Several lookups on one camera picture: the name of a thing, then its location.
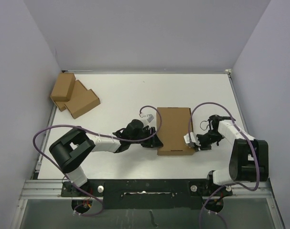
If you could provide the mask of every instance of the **glass panel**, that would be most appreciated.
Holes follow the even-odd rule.
[[[224,199],[221,214],[229,229],[274,229],[265,198]],[[93,204],[89,213],[99,209]],[[28,200],[21,229],[198,229],[199,210],[174,208],[152,210],[105,210],[101,215],[88,218],[73,216],[70,200]],[[203,229],[226,228],[216,215],[203,215]]]

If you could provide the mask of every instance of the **white table surface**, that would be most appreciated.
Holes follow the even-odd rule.
[[[203,102],[216,102],[228,108],[243,128],[226,74],[76,74],[76,78],[94,90],[101,105],[77,119],[73,119],[67,110],[60,112],[57,109],[53,125],[80,125],[94,132],[110,134],[138,118],[139,109],[144,105],[193,109]],[[150,108],[143,112],[156,116]],[[194,131],[204,133],[199,128],[200,122],[214,114],[227,115],[215,105],[200,107],[193,115]],[[51,156],[49,146],[67,131],[69,128],[51,130],[47,155]],[[209,171],[228,166],[231,152],[226,140],[221,141],[220,146],[214,144],[210,151],[196,152],[193,156],[157,156],[157,150],[131,145],[129,150],[119,154],[91,153],[81,166],[89,179],[206,178]],[[63,174],[44,158],[38,178],[62,179]]]

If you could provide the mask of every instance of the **cardboard box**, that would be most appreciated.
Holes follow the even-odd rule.
[[[76,80],[76,82],[74,84],[71,99],[75,98],[76,96],[78,96],[86,91],[87,91],[86,87],[84,87],[84,85],[79,80]],[[59,108],[60,111],[66,110],[65,103],[67,103],[67,102],[54,101],[54,103]]]
[[[75,75],[73,73],[60,73],[51,92],[51,99],[54,102],[67,102],[71,99],[75,85]]]
[[[158,107],[162,116],[162,126],[157,133],[164,146],[158,149],[160,156],[193,155],[195,150],[185,145],[183,136],[188,133],[188,122],[191,116],[190,108]],[[157,126],[160,117],[157,114]]]
[[[66,108],[71,113],[74,119],[80,117],[86,112],[92,110],[100,104],[100,99],[93,92],[92,89],[83,92],[82,94],[72,98],[69,102],[65,103]]]

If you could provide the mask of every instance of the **white cable connector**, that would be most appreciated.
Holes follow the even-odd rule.
[[[194,132],[191,132],[191,140],[190,141],[190,138],[189,138],[189,134],[185,135],[184,136],[184,141],[185,141],[185,144],[189,147],[193,147],[194,144],[198,145],[199,146],[199,143],[197,141],[197,137],[196,137],[196,134]]]
[[[154,119],[154,116],[152,114],[144,115],[144,113],[140,113],[140,117],[140,121],[144,124],[144,126],[148,126],[149,123],[151,123]]]

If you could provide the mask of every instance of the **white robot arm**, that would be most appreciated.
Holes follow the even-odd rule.
[[[232,146],[229,167],[213,171],[213,183],[216,185],[233,184],[236,181],[255,181],[256,169],[250,146],[242,133],[251,141],[256,152],[260,181],[266,181],[269,176],[268,144],[264,140],[257,140],[244,130],[237,130],[230,117],[213,115],[209,117],[209,130],[204,135],[190,133],[184,136],[185,143],[195,150],[210,150],[211,144],[225,138]]]

